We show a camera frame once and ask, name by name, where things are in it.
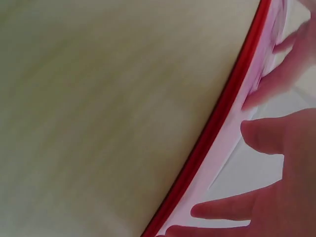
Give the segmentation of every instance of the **beige surface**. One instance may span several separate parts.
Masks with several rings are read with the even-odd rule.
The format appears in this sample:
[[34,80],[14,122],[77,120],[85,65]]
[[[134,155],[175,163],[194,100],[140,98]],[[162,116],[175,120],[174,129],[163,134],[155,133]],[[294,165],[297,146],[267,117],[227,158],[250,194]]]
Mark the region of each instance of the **beige surface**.
[[[299,26],[310,18],[309,11],[302,6],[298,1],[292,1],[291,12],[289,14],[288,24],[286,27],[285,35],[297,30]],[[304,73],[304,75],[298,80],[296,86],[304,90],[309,95],[316,98],[316,68],[311,68]]]
[[0,236],[138,237],[259,0],[1,0]]

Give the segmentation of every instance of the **red rim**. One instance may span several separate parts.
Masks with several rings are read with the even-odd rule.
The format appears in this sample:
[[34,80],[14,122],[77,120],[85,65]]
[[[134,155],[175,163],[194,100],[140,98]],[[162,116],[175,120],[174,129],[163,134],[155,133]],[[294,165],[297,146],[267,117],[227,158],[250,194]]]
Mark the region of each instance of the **red rim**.
[[262,0],[228,82],[195,147],[141,237],[155,237],[184,195],[212,146],[240,90],[265,25],[272,0]]

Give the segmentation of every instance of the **skin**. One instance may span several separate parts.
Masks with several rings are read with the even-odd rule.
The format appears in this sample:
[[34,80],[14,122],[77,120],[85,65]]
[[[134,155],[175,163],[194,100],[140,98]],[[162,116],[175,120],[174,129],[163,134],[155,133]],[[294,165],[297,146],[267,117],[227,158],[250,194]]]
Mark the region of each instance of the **skin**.
[[[316,63],[316,0],[300,0],[311,19],[275,47],[292,48],[284,61],[266,75],[243,109],[260,105],[289,90]],[[281,118],[244,121],[241,133],[253,149],[283,154],[282,179],[268,187],[195,205],[193,217],[251,220],[238,228],[208,229],[171,226],[166,237],[314,237],[316,236],[316,109]]]

